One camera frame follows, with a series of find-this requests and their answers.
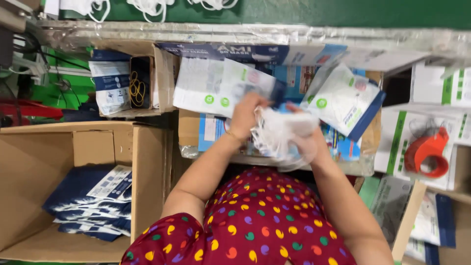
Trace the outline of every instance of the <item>white box with green stripe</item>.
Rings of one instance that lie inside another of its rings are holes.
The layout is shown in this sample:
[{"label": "white box with green stripe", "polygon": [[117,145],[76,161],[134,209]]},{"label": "white box with green stripe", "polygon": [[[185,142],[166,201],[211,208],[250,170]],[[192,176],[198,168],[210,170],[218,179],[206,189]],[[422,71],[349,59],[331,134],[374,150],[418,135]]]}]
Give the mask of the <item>white box with green stripe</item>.
[{"label": "white box with green stripe", "polygon": [[448,78],[442,66],[427,66],[420,62],[412,67],[411,102],[434,103],[471,108],[471,68],[455,71]]},{"label": "white box with green stripe", "polygon": [[404,168],[404,154],[409,145],[422,136],[435,135],[445,127],[450,136],[443,150],[443,157],[451,159],[453,143],[460,131],[461,120],[454,116],[437,116],[407,111],[385,110],[381,117],[381,141],[374,161],[374,170],[402,179],[419,179],[427,186],[452,190],[449,172],[438,179],[407,172]]}]

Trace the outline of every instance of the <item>woman's hand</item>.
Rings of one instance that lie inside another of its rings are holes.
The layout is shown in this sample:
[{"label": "woman's hand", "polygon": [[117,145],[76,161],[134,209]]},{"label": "woman's hand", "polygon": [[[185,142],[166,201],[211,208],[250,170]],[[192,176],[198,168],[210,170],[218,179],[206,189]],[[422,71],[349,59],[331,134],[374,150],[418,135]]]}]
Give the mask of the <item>woman's hand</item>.
[{"label": "woman's hand", "polygon": [[267,107],[268,100],[255,92],[247,93],[235,106],[230,125],[230,131],[239,140],[250,137],[250,129],[255,126],[255,108]]},{"label": "woman's hand", "polygon": [[[286,105],[286,109],[292,111],[293,113],[304,112],[302,109],[289,103]],[[309,137],[297,137],[293,139],[293,142],[296,143],[301,154],[306,155],[308,159],[310,158],[311,165],[326,165],[328,162],[333,161],[320,126],[314,130],[314,132]]]}]

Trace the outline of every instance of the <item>woman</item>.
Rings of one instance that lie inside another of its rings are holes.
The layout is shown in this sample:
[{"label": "woman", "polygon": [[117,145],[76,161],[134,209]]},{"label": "woman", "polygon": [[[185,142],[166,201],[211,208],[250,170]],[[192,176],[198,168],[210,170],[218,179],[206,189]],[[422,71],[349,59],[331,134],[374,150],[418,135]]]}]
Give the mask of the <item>woman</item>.
[{"label": "woman", "polygon": [[304,183],[266,168],[244,171],[216,190],[230,157],[251,135],[254,109],[267,105],[256,93],[244,97],[230,131],[183,174],[161,219],[136,239],[122,264],[394,264],[378,223],[332,160],[320,129],[298,145],[301,152],[317,149],[311,167],[322,202]]}]

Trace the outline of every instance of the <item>green logo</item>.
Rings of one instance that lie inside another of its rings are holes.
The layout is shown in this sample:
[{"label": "green logo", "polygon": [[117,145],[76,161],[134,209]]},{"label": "green logo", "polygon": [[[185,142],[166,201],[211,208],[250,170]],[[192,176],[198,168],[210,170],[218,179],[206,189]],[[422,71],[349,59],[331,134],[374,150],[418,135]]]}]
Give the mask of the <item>green logo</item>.
[{"label": "green logo", "polygon": [[316,106],[318,108],[325,108],[327,106],[327,100],[326,99],[318,99],[316,101]]},{"label": "green logo", "polygon": [[222,98],[221,99],[221,106],[229,107],[229,99],[228,98]]},{"label": "green logo", "polygon": [[206,98],[204,98],[204,102],[206,102],[206,104],[212,104],[214,102],[214,97],[212,95],[207,95]]},{"label": "green logo", "polygon": [[312,100],[314,99],[314,96],[309,96],[308,97],[308,103],[311,104]]}]

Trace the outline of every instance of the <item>woman's right hand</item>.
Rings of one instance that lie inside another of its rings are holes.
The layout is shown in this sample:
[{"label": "woman's right hand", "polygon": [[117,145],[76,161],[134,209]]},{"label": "woman's right hand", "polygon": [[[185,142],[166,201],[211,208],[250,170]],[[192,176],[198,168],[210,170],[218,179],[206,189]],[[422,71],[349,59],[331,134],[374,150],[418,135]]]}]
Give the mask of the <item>woman's right hand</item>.
[{"label": "woman's right hand", "polygon": [[[304,112],[290,103],[286,105],[286,109],[293,113]],[[293,142],[298,146],[299,152],[305,155],[307,160],[311,161],[312,166],[326,165],[333,161],[320,126],[309,137],[296,137],[293,139]]]}]

